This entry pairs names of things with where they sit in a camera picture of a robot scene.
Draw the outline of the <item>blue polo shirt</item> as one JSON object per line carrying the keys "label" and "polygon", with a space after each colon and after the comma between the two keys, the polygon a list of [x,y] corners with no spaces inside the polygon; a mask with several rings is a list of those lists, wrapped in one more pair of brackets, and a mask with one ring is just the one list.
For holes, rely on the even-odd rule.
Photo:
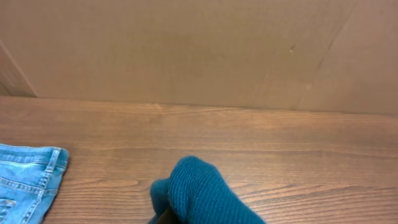
{"label": "blue polo shirt", "polygon": [[195,156],[180,159],[170,176],[153,182],[150,197],[156,223],[171,210],[179,223],[265,224],[224,181],[219,170]]}

